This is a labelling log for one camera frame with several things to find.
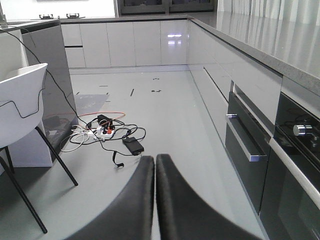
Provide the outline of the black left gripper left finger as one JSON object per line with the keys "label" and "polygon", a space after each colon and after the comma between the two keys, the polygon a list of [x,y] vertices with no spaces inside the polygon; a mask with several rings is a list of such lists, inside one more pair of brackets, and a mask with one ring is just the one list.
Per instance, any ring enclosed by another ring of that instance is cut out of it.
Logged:
{"label": "black left gripper left finger", "polygon": [[142,156],[128,183],[110,205],[69,240],[150,240],[155,163]]}

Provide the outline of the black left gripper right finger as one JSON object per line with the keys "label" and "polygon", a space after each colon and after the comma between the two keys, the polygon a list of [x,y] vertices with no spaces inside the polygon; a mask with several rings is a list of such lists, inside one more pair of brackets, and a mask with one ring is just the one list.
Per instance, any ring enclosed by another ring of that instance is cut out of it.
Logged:
{"label": "black left gripper right finger", "polygon": [[198,195],[171,156],[156,157],[156,204],[163,240],[263,240],[265,235],[232,171],[203,179]]}

